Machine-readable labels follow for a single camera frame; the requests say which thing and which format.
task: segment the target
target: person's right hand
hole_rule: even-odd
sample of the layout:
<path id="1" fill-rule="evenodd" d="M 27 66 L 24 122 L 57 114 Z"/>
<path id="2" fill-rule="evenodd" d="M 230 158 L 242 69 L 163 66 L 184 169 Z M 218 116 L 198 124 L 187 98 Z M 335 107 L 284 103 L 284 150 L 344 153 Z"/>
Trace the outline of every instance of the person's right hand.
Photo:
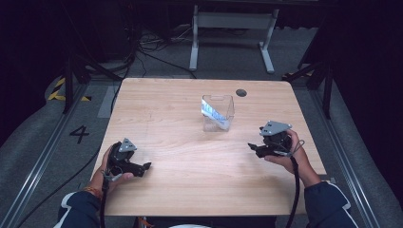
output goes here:
<path id="1" fill-rule="evenodd" d="M 297 132 L 288 129 L 287 134 L 291 137 L 292 145 L 291 145 L 291 152 L 293 153 L 293 157 L 296 159 L 298 163 L 298 172 L 299 177 L 302 179 L 305 187 L 309 187 L 316 183 L 320 182 L 320 178 L 312 168 L 311 164 L 309 163 L 308 156 L 305 153 L 304 148 L 301 146 L 299 142 L 299 137 Z M 294 174 L 293 171 L 293 164 L 290 158 L 287 157 L 276 157 L 268 155 L 264 157 L 266 161 L 279 164 L 283 166 L 288 172 Z"/>

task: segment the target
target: aluminum rail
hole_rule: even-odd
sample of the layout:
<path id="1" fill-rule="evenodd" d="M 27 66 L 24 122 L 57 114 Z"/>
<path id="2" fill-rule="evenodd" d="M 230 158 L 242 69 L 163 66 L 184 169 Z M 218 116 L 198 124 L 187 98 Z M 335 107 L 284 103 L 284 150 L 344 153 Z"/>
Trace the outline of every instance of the aluminum rail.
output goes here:
<path id="1" fill-rule="evenodd" d="M 314 104 L 318 112 L 321 113 L 320 117 L 326 127 L 326 130 L 329 132 L 331 136 L 332 143 L 336 149 L 337 161 L 340 164 L 341 170 L 353 194 L 358 210 L 361 213 L 361 216 L 365 222 L 365 227 L 380 227 L 374 214 L 374 211 L 371 208 L 371 205 L 368 202 L 367 197 L 365 196 L 361 183 L 358 180 L 355 171 L 349 162 L 349 158 L 341 144 L 341 141 L 336 133 L 336 130 L 332 122 L 328 120 L 323 113 L 322 101 L 320 99 L 318 92 L 311 90 L 310 94 L 314 100 Z"/>
<path id="2" fill-rule="evenodd" d="M 75 111 L 75 108 L 77 107 L 77 104 L 79 103 L 78 101 L 80 101 L 80 99 L 84 96 L 86 88 L 87 85 L 77 85 L 77 90 L 74 95 L 74 102 L 71 108 L 60 118 L 44 150 L 42 151 L 32 170 L 28 174 L 23 187 L 21 188 L 11 208 L 0 224 L 0 227 L 13 228 L 17 225 L 18 219 L 24 212 L 24 209 L 27 206 L 27 203 L 32 196 L 33 191 L 35 190 L 39 180 L 42 178 L 42 175 L 44 174 L 45 169 L 48 166 L 48 163 L 58 145 L 58 142 L 60 141 L 63 130 L 66 128 L 68 121 L 70 120 L 72 114 Z"/>

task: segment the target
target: dark jacket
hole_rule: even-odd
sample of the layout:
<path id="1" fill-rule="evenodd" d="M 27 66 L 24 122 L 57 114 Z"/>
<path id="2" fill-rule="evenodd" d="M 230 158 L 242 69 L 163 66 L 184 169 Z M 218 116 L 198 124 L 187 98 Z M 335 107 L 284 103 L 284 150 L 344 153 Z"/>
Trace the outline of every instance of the dark jacket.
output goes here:
<path id="1" fill-rule="evenodd" d="M 100 206 L 100 201 L 88 192 L 70 193 L 63 198 L 55 227 L 99 228 Z M 333 184 L 321 182 L 305 188 L 305 208 L 312 228 L 357 227 L 347 211 L 350 207 L 350 202 Z"/>

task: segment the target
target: wrist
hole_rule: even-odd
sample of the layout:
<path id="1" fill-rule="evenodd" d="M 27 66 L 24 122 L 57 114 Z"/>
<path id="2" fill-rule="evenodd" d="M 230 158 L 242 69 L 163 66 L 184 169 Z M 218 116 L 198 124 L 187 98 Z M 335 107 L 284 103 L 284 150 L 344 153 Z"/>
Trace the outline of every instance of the wrist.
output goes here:
<path id="1" fill-rule="evenodd" d="M 315 170 L 311 166 L 300 167 L 298 169 L 298 172 L 299 172 L 299 178 L 302 180 L 303 185 L 306 188 L 321 182 L 319 175 L 317 174 L 317 172 L 315 172 Z"/>

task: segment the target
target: wooden table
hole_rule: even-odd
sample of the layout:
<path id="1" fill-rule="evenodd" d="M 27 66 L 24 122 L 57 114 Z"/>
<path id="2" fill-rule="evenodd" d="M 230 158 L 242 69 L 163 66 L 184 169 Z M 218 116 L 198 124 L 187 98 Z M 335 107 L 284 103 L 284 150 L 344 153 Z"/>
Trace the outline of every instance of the wooden table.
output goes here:
<path id="1" fill-rule="evenodd" d="M 236 90 L 246 90 L 245 97 Z M 202 95 L 232 95 L 228 132 L 202 130 Z M 124 138 L 138 147 L 131 162 L 152 165 L 120 185 L 106 203 L 109 216 L 289 215 L 294 176 L 259 159 L 247 143 L 263 144 L 259 127 L 288 123 L 305 141 L 318 174 L 325 169 L 293 89 L 285 82 L 125 79 L 100 156 Z M 301 190 L 297 213 L 304 213 Z"/>

